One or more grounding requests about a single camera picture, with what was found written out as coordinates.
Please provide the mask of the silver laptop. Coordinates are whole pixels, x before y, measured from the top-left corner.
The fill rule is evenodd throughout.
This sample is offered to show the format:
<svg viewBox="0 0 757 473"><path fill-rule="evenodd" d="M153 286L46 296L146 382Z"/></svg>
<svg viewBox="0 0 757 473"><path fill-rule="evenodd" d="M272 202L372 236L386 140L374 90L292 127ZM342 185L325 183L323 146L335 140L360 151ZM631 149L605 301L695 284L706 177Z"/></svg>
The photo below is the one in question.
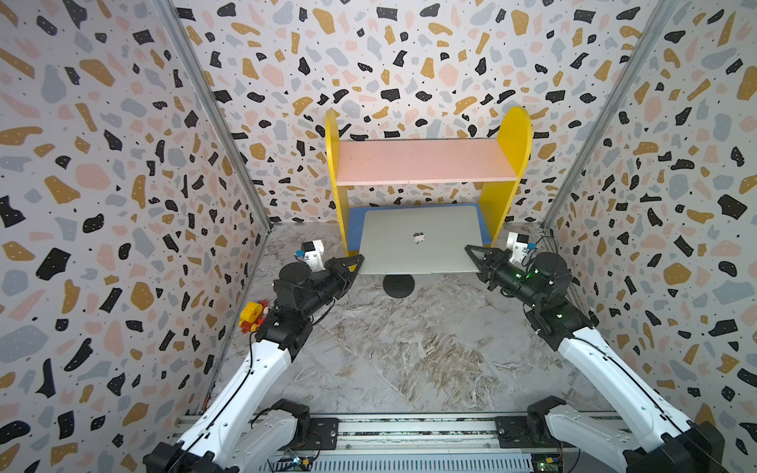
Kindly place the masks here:
<svg viewBox="0 0 757 473"><path fill-rule="evenodd" d="M492 238L476 204L353 208L347 246L365 258L366 275L470 273L465 248Z"/></svg>

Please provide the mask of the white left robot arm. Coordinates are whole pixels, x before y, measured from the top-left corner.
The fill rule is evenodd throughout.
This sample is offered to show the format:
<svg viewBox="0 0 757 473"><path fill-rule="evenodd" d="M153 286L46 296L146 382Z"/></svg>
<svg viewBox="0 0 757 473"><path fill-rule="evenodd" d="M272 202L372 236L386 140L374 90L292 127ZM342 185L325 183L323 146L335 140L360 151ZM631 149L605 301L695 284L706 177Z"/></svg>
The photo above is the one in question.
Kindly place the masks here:
<svg viewBox="0 0 757 473"><path fill-rule="evenodd" d="M143 459L149 472L256 472L279 449L309 440L310 410L280 400L260 403L299 355L315 327L355 283L365 258L331 258L323 270L295 261L273 283L275 300L248 354L212 405L177 441L159 443Z"/></svg>

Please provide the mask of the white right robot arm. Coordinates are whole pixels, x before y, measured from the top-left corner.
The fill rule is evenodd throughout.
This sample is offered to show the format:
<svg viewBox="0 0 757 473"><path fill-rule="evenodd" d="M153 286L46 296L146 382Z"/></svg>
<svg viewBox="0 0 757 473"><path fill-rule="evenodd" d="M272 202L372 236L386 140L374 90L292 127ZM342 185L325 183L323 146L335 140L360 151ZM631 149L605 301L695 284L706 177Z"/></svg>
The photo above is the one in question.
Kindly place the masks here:
<svg viewBox="0 0 757 473"><path fill-rule="evenodd" d="M622 432L548 396L528 407L533 441L561 441L616 472L722 472L725 439L709 421L693 422L652 389L605 342L595 322L571 304L572 274L557 253L542 252L527 266L512 250L467 246L488 290L515 298L535 333L577 368L610 403Z"/></svg>

